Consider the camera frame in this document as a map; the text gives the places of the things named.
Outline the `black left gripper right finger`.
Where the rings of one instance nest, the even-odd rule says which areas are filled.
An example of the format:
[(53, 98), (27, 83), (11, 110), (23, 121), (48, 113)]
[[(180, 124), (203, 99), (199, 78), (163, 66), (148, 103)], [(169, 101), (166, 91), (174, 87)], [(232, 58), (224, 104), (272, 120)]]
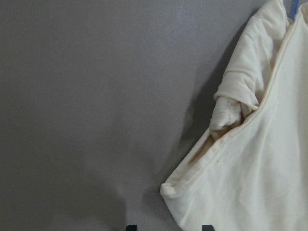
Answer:
[(214, 227), (212, 225), (202, 225), (202, 231), (214, 231)]

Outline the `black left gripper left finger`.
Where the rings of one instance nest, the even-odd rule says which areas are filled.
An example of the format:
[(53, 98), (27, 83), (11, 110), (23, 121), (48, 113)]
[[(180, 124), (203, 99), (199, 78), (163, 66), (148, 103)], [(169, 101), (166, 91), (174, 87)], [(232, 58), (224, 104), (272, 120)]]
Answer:
[(125, 231), (137, 231), (137, 225), (127, 225)]

